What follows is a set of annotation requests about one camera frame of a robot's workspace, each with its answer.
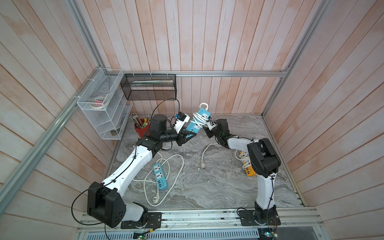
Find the bundle of pencils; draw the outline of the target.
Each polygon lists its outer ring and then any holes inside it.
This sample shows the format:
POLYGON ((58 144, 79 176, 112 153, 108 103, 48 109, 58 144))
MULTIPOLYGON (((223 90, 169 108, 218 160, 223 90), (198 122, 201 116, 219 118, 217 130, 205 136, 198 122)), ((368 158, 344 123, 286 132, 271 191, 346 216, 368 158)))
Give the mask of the bundle of pencils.
POLYGON ((149 125, 147 119, 142 120, 136 113, 130 114, 129 117, 135 122, 138 129, 143 129, 149 125))

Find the orange power strip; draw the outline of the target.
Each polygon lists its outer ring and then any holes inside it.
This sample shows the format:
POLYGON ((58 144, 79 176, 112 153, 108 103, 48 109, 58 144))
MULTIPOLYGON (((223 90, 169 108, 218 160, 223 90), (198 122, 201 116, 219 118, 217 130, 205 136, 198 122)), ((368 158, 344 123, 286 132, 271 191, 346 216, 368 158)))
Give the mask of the orange power strip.
POLYGON ((243 169, 245 170, 248 177, 253 177, 257 175, 257 173, 252 167, 251 159, 248 153, 240 152, 239 159, 243 163, 243 169))

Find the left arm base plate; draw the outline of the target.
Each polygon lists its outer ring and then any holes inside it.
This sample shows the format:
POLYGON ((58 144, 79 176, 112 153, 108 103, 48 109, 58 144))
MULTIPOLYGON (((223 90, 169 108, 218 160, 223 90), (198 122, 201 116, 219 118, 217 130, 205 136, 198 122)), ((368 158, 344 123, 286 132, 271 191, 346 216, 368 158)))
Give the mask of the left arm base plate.
POLYGON ((121 229, 158 229, 161 227, 162 213, 161 212, 149 212, 144 213, 139 221, 122 221, 121 229))

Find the red metal pencil bucket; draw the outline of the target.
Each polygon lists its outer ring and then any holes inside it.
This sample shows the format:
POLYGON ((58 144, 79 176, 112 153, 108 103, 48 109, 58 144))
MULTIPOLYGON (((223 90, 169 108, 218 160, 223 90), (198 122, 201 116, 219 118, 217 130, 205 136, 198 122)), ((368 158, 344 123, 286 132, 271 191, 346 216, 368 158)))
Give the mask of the red metal pencil bucket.
POLYGON ((147 135, 148 130, 150 128, 150 124, 148 122, 148 119, 141 119, 141 121, 143 123, 142 126, 138 125, 137 123, 135 123, 135 125, 134 125, 135 130, 139 135, 139 138, 142 138, 144 135, 147 135))

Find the black mesh wall basket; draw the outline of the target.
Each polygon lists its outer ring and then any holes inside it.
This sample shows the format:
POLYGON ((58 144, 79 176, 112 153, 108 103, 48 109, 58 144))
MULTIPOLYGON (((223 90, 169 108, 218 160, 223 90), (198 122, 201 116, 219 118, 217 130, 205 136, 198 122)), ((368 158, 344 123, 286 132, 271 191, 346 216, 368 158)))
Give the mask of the black mesh wall basket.
POLYGON ((124 74, 120 86, 129 101, 162 101, 177 97, 173 74, 124 74))

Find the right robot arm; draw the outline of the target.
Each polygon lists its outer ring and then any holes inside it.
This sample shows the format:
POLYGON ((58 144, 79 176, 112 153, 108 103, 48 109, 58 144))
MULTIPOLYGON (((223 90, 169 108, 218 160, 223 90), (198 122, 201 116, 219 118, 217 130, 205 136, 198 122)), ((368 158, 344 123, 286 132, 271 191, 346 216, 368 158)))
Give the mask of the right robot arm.
POLYGON ((216 120, 203 127, 208 138, 214 137, 224 148, 243 151, 250 157, 252 169, 258 177, 258 195, 255 202, 256 214, 260 217, 277 215, 275 204, 275 178, 281 160, 267 138, 252 140, 232 135, 226 119, 216 120))

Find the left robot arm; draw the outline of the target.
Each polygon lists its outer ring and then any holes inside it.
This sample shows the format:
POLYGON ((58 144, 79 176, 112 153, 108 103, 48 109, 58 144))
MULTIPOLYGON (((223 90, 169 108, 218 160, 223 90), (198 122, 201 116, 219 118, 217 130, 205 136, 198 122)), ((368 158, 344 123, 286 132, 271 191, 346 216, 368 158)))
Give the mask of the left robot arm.
POLYGON ((94 182, 88 189, 87 213, 101 223, 114 228, 121 221, 139 222, 145 207, 125 204, 123 196, 139 171, 161 150, 164 143, 176 142, 178 146, 188 142, 196 133, 184 126, 190 120, 187 114, 179 113, 172 129, 167 128, 165 115, 154 115, 149 130, 141 137, 130 156, 120 167, 101 183, 94 182))

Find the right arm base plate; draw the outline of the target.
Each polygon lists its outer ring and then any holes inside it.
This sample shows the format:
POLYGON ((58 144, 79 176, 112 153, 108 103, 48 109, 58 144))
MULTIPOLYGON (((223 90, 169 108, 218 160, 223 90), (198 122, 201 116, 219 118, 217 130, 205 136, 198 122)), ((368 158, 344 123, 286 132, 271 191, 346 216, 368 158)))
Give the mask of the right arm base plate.
POLYGON ((238 209, 237 215, 241 220, 242 226, 276 227, 281 225, 280 217, 274 208, 266 211, 238 209))

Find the blue power strip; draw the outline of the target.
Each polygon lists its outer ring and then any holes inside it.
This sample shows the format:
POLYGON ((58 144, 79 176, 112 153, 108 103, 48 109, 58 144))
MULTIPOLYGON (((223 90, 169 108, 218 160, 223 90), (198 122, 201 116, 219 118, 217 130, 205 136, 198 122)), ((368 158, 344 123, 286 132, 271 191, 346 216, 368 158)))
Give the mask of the blue power strip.
POLYGON ((200 108, 198 112, 193 113, 193 118, 187 127, 187 131, 198 133, 200 129, 207 127, 207 122, 211 116, 208 109, 208 107, 200 108))
POLYGON ((160 191, 167 189, 168 184, 166 180, 166 176, 164 174, 163 168, 161 164, 153 165, 153 171, 156 179, 157 186, 160 191))

